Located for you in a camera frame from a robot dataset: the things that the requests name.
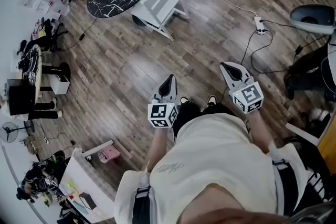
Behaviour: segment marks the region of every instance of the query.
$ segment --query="white chair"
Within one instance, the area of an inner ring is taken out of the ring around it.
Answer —
[[[183,0],[141,0],[131,13],[146,26],[174,40],[164,26],[175,12],[189,19]]]

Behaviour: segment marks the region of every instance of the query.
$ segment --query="power strip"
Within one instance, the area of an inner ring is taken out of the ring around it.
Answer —
[[[254,22],[256,23],[257,33],[263,35],[265,33],[264,24],[261,22],[261,17],[254,17]]]

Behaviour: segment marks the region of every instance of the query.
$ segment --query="sneaker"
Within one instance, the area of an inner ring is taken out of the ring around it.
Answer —
[[[211,105],[216,105],[217,104],[217,97],[215,97],[214,95],[210,95],[208,98],[208,102],[207,102],[207,106],[209,107]]]
[[[191,103],[191,100],[188,97],[182,96],[180,99],[181,104]]]
[[[56,100],[56,98],[53,98],[53,99],[52,99],[52,102],[55,104],[55,107],[53,108],[53,110],[55,110],[55,109],[56,109],[56,104],[57,104],[57,100]]]

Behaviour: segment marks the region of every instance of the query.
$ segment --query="black strap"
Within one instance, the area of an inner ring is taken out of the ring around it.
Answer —
[[[132,224],[150,224],[150,199],[149,190],[151,186],[138,188],[133,206]]]
[[[291,165],[284,159],[273,161],[273,165],[279,171],[282,181],[284,196],[284,216],[291,216],[299,199],[299,188],[296,176]]]

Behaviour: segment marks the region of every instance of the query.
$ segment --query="white cube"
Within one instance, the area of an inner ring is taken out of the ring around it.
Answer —
[[[148,105],[148,120],[155,128],[169,128],[177,116],[174,103],[158,103]]]
[[[245,114],[252,112],[262,106],[264,95],[258,82],[249,84],[232,93],[234,104]]]

